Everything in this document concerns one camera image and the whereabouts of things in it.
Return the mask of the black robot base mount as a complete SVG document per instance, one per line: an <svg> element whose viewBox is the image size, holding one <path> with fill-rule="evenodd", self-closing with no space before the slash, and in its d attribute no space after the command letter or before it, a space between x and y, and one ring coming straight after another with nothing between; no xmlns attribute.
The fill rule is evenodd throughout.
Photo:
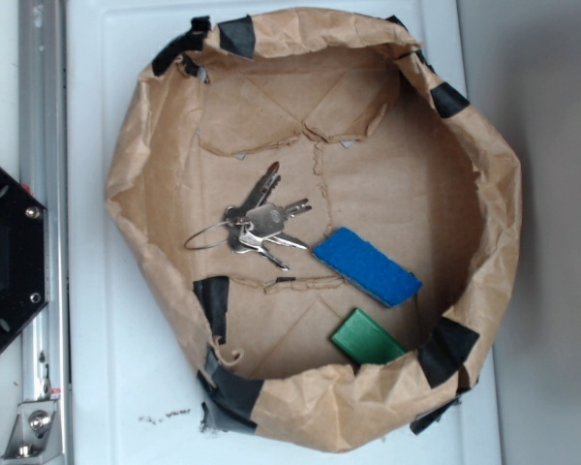
<svg viewBox="0 0 581 465"><path fill-rule="evenodd" d="M47 304L45 216L0 167L0 355Z"/></svg>

